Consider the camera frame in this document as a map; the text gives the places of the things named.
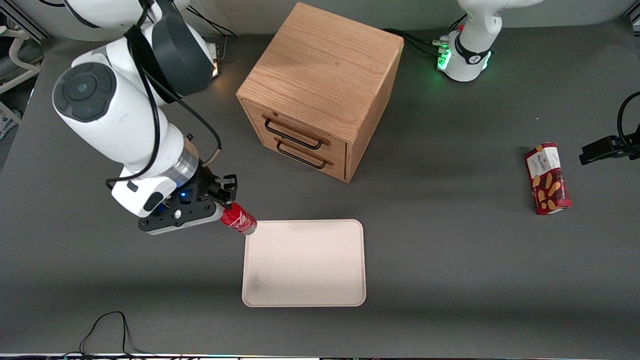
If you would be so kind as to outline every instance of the wooden box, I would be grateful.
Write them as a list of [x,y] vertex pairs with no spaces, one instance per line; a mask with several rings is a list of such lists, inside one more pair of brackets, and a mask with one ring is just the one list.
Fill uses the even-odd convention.
[[387,107],[403,44],[298,3],[236,96],[264,146],[348,183]]

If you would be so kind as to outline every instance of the metal frame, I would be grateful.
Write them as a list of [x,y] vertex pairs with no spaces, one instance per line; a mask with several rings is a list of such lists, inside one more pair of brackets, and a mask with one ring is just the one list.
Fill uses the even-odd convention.
[[31,18],[23,9],[15,4],[15,0],[0,0],[0,12],[5,14],[11,20],[29,34],[29,37],[36,40],[38,44],[44,38],[51,38],[41,25]]

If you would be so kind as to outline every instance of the plastic tray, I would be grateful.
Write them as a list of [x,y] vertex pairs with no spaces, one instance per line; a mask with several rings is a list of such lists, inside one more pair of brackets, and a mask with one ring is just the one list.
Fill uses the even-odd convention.
[[246,237],[247,306],[359,306],[366,296],[364,232],[357,220],[258,221]]

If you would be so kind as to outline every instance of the gray table surface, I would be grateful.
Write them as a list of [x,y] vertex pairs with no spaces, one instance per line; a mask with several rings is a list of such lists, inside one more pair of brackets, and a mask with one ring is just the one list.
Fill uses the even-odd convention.
[[[234,93],[269,39],[230,39],[222,76],[186,100],[218,129],[215,170],[238,175],[238,201],[258,219],[363,223],[364,305],[252,309],[241,300],[241,235],[218,223],[141,233],[103,185],[120,165],[51,105],[56,78],[96,45],[56,41],[0,178],[2,352],[75,350],[118,309],[153,352],[640,357],[640,161],[578,159],[615,133],[621,101],[640,89],[628,21],[505,29],[487,71],[465,84],[407,47],[351,184],[253,132]],[[164,111],[212,150],[184,110]],[[631,105],[628,131],[638,115]],[[538,217],[522,155],[547,141],[559,145],[574,207]],[[88,350],[118,352],[120,329],[106,319]]]

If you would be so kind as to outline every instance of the black cable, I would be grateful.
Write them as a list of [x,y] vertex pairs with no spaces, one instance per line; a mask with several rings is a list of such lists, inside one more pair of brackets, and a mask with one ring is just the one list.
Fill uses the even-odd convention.
[[50,3],[47,0],[38,0],[41,3],[43,3],[44,5],[49,5],[49,6],[53,6],[54,8],[64,8],[66,7],[66,5],[63,4],[54,4],[54,3]]
[[625,146],[628,147],[636,156],[640,157],[640,150],[631,146],[626,138],[625,132],[622,130],[622,118],[625,114],[625,108],[631,100],[635,99],[638,96],[640,96],[640,92],[633,93],[622,102],[622,105],[620,105],[620,110],[618,110],[618,121],[616,122],[616,127],[618,128],[618,136],[620,137],[620,139],[622,139],[622,142],[625,144]]
[[216,130],[199,113],[197,113],[194,109],[192,109],[180,97],[175,95],[173,92],[167,90],[167,88],[165,88],[162,84],[160,84],[158,80],[154,79],[154,77],[151,76],[145,69],[142,69],[142,71],[157,88],[159,88],[164,93],[169,95],[173,100],[178,102],[178,104],[180,104],[183,108],[187,109],[187,111],[189,111],[194,117],[196,117],[196,119],[198,119],[213,134],[213,136],[215,136],[216,141],[218,142],[217,149],[222,150],[222,141],[220,140],[220,136],[218,136],[218,133],[216,132]]
[[[147,10],[148,8],[143,8],[143,13],[142,13],[142,16],[140,17],[142,21],[144,21],[144,18],[146,18],[147,16]],[[129,53],[132,54],[132,47],[131,47],[130,41],[127,41],[127,46],[129,47]],[[109,188],[109,190],[113,189],[113,185],[111,183],[136,179],[137,177],[142,176],[145,172],[149,171],[151,166],[153,166],[153,164],[156,162],[158,150],[160,148],[160,116],[158,115],[156,99],[154,98],[154,94],[151,92],[151,86],[149,86],[149,82],[147,81],[147,78],[144,75],[142,66],[138,62],[134,61],[134,63],[136,65],[136,70],[138,70],[138,75],[140,75],[140,79],[142,80],[142,85],[145,87],[145,91],[149,99],[149,106],[151,106],[151,113],[154,118],[154,147],[151,152],[151,158],[149,159],[149,162],[142,170],[140,170],[139,172],[133,175],[123,176],[123,177],[110,177],[109,179],[106,179],[104,181],[104,184],[107,186],[107,188]]]
[[111,311],[109,313],[103,314],[101,315],[94,323],[93,326],[91,326],[91,330],[89,330],[89,332],[87,333],[87,335],[84,336],[84,338],[82,339],[82,341],[80,341],[80,346],[78,347],[78,352],[80,354],[82,354],[83,356],[85,356],[86,359],[91,359],[93,358],[91,354],[87,353],[86,351],[84,351],[84,346],[86,345],[86,341],[89,340],[89,338],[91,337],[91,335],[93,334],[93,332],[95,331],[95,327],[98,325],[98,323],[100,322],[100,320],[102,320],[102,318],[104,318],[105,316],[109,316],[112,314],[119,314],[120,317],[122,317],[122,353],[125,354],[126,356],[129,356],[132,359],[142,359],[144,360],[143,357],[139,357],[133,354],[130,354],[126,349],[126,345],[127,345],[127,338],[129,339],[129,346],[131,346],[131,348],[133,348],[135,351],[136,350],[134,346],[131,345],[131,333],[129,332],[129,324],[127,323],[127,317],[124,316],[124,313],[121,311]]
[[205,19],[203,16],[199,15],[199,13],[194,12],[192,9],[187,8],[187,11],[192,13],[193,15],[196,15],[197,17],[201,18],[202,20],[206,21],[207,23],[209,23],[209,25],[211,25],[212,28],[214,28],[215,30],[218,30],[218,33],[220,33],[222,36],[226,37],[227,34],[223,33],[222,30],[220,28],[218,28],[217,26],[215,26],[213,24],[213,22]]
[[391,34],[394,34],[394,35],[398,35],[398,36],[400,36],[400,37],[403,37],[409,45],[413,46],[414,48],[416,48],[416,50],[420,51],[420,52],[421,52],[421,53],[423,53],[423,54],[426,54],[426,55],[436,55],[436,52],[429,52],[429,51],[426,51],[425,49],[423,49],[423,48],[421,48],[421,47],[419,46],[419,44],[422,44],[422,45],[431,45],[431,42],[428,42],[428,41],[426,41],[426,40],[423,40],[423,39],[420,39],[420,38],[418,38],[418,37],[415,37],[415,36],[413,36],[413,35],[411,35],[411,34],[409,34],[409,33],[406,33],[406,32],[404,32],[404,31],[401,31],[401,30],[396,30],[396,29],[382,29],[382,30],[383,30],[383,31],[386,31],[387,33],[391,33]]
[[416,42],[419,42],[419,43],[422,43],[422,44],[431,45],[430,41],[423,40],[423,39],[421,39],[419,37],[411,35],[411,34],[405,32],[405,31],[402,31],[402,30],[387,28],[387,29],[382,29],[382,31],[386,31],[387,33],[395,34],[395,35],[398,35],[398,36],[403,37],[403,38],[410,38],[413,41],[416,41]]
[[467,13],[465,13],[464,15],[462,15],[462,16],[460,17],[460,19],[458,19],[458,20],[454,21],[454,22],[453,22],[453,24],[449,25],[449,29],[453,29],[453,28],[455,28],[456,26],[458,26],[458,24],[459,24],[462,20],[464,20],[464,19],[465,19],[465,17],[467,17]]
[[231,30],[229,30],[229,29],[225,28],[224,26],[222,26],[222,25],[220,25],[220,24],[217,24],[217,23],[215,23],[215,22],[213,22],[213,21],[211,21],[211,20],[207,19],[206,17],[204,17],[204,15],[202,15],[202,14],[201,14],[201,13],[200,13],[196,8],[194,8],[193,6],[189,5],[189,6],[187,7],[187,10],[189,10],[192,14],[196,15],[197,17],[201,18],[202,20],[204,20],[204,21],[208,22],[211,26],[214,26],[214,27],[215,27],[215,26],[217,26],[217,27],[219,27],[219,28],[221,28],[221,29],[227,30],[231,35],[233,35],[234,37],[237,37],[237,34],[236,34],[236,33],[234,33],[233,31],[231,31]]

